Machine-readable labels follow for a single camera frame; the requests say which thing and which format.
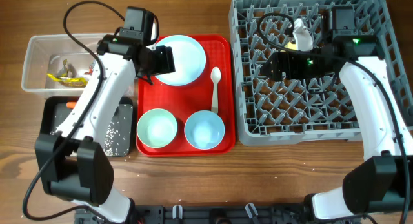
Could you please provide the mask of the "yellow snack wrapper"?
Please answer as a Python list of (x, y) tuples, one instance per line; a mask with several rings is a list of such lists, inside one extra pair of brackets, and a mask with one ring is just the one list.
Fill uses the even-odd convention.
[(57, 73), (47, 73), (47, 76), (52, 81), (67, 87), (85, 87), (88, 83), (84, 77), (76, 77), (74, 73), (70, 71), (70, 63), (67, 59), (63, 60), (63, 66)]

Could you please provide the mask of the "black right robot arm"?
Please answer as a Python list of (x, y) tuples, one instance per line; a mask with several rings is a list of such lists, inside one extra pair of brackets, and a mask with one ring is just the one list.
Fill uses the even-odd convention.
[(364, 162), (340, 187), (307, 198), (314, 221), (336, 221), (378, 212), (412, 210), (412, 136), (387, 79), (375, 36), (338, 36), (322, 48), (281, 48), (260, 72), (273, 81), (306, 79), (335, 71), (350, 96), (361, 130)]

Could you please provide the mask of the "yellow plastic cup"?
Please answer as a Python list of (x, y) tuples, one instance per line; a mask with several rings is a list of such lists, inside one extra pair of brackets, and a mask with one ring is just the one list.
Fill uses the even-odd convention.
[(291, 50), (297, 50), (296, 43), (294, 41), (289, 41), (286, 45), (285, 48), (291, 49)]

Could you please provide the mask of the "light blue bowl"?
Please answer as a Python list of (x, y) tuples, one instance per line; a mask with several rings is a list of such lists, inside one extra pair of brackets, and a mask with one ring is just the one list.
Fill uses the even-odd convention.
[(137, 136), (150, 148), (163, 148), (177, 135), (177, 120), (171, 112), (155, 108), (145, 112), (137, 122)]
[(185, 138), (199, 150), (216, 148), (225, 136), (225, 124), (215, 113), (201, 110), (193, 113), (185, 123)]

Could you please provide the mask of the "red snack wrapper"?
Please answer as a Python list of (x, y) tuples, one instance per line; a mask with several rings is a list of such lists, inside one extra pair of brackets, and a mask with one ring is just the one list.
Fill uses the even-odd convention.
[(96, 65), (96, 61), (93, 61), (89, 67), (88, 67), (88, 71), (84, 72), (84, 75), (92, 75), (93, 71), (94, 71), (94, 67)]

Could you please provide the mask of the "orange carrot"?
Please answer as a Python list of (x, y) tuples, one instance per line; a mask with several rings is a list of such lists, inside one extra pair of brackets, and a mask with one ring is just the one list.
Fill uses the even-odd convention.
[(74, 109), (77, 103), (75, 101), (67, 102), (66, 107), (69, 109)]

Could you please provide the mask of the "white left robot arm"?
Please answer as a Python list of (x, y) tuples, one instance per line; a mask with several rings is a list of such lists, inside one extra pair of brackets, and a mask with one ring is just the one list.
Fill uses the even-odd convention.
[(77, 105), (53, 135), (40, 134), (35, 143), (39, 172), (23, 200), (28, 219), (28, 199), (37, 181), (46, 194), (73, 202), (104, 223), (140, 223), (132, 199), (113, 186), (114, 169), (104, 153), (106, 130), (125, 90), (135, 78), (170, 72), (172, 51), (155, 46), (158, 30), (118, 29), (99, 42), (92, 74)]

